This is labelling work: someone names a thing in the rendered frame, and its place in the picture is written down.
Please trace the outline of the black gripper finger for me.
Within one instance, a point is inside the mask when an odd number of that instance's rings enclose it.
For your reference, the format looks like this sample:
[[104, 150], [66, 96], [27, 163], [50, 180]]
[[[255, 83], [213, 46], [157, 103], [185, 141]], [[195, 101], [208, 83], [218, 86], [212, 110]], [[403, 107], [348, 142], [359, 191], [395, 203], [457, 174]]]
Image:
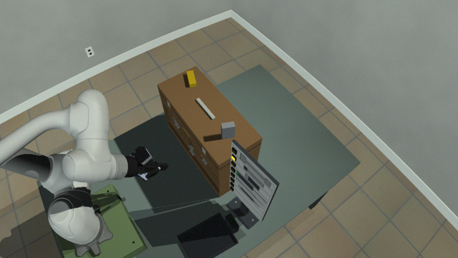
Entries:
[[144, 172], [148, 172], [146, 174], [138, 174], [143, 178], [143, 181], [147, 181], [147, 179], [155, 176], [159, 171], [165, 171], [169, 165], [139, 165], [139, 168], [145, 168]]
[[[130, 156], [135, 157], [135, 156], [134, 156], [134, 153], [131, 153]], [[149, 162], [147, 162], [145, 165], [147, 165], [147, 166], [148, 166], [148, 165], [167, 165], [167, 163], [157, 163], [157, 161], [153, 162], [153, 160], [151, 159], [151, 160], [149, 160]]]

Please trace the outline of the brown wooden chest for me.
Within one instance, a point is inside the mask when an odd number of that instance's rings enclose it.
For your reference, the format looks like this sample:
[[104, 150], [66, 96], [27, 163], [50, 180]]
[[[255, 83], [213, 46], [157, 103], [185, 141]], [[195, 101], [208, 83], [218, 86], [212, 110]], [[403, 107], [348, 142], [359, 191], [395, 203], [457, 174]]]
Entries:
[[[197, 86], [190, 87], [187, 71]], [[262, 137], [196, 66], [157, 87], [168, 127], [219, 197], [229, 192], [231, 141], [257, 161]], [[222, 139], [221, 123], [232, 121], [235, 137]]]

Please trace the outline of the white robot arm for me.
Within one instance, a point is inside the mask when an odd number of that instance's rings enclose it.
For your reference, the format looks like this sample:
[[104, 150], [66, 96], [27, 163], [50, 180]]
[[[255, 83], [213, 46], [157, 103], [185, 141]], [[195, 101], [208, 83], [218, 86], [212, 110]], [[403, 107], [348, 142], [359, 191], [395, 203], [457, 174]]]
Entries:
[[[75, 149], [47, 157], [24, 148], [53, 129], [76, 137]], [[55, 195], [49, 224], [74, 243], [80, 257], [89, 250], [101, 253], [99, 244], [113, 237], [99, 206], [91, 201], [91, 183], [120, 180], [128, 171], [125, 156], [110, 152], [108, 136], [107, 100], [101, 92], [87, 89], [67, 108], [40, 114], [0, 138], [0, 168], [40, 180]]]

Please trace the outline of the yellow rectangular block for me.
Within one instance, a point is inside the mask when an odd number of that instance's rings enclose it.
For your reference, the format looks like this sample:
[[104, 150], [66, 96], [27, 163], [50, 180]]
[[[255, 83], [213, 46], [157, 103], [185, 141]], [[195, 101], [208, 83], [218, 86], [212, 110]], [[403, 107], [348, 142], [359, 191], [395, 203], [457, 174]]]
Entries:
[[197, 86], [195, 75], [193, 71], [187, 71], [187, 77], [188, 77], [190, 87]]

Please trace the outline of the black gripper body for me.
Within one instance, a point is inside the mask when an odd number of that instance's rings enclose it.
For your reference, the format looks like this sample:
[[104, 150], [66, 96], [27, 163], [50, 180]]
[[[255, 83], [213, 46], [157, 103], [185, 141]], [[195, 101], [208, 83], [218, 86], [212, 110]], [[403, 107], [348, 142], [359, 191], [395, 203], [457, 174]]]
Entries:
[[134, 157], [125, 156], [125, 158], [127, 159], [127, 163], [128, 163], [128, 171], [127, 171], [127, 174], [125, 175], [125, 178], [134, 177], [134, 176], [140, 177], [138, 174], [142, 175], [145, 171], [145, 168], [139, 168], [137, 164], [137, 160]]

